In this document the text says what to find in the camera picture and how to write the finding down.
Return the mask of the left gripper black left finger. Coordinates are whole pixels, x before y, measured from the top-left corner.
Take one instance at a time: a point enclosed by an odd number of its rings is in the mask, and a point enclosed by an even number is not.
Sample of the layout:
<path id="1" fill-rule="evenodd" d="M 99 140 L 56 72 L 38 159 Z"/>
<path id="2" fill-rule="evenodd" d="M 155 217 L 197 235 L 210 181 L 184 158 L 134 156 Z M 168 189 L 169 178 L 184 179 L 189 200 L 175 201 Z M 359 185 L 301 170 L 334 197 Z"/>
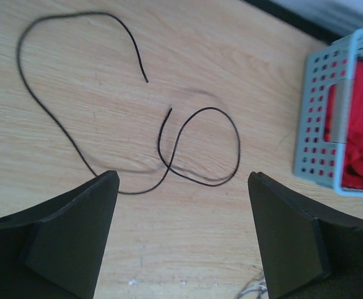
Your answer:
<path id="1" fill-rule="evenodd" d="M 92 298 L 119 191 L 106 171 L 0 218 L 0 298 Z"/>

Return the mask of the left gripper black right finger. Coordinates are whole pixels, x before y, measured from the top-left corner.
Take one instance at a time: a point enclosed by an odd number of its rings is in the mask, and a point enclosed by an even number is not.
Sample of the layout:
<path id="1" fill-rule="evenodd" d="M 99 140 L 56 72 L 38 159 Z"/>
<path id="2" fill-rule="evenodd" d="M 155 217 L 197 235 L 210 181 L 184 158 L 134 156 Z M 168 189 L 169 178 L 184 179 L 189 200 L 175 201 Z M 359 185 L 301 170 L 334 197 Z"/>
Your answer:
<path id="1" fill-rule="evenodd" d="M 248 191 L 270 298 L 363 298 L 363 219 L 263 173 Z"/>

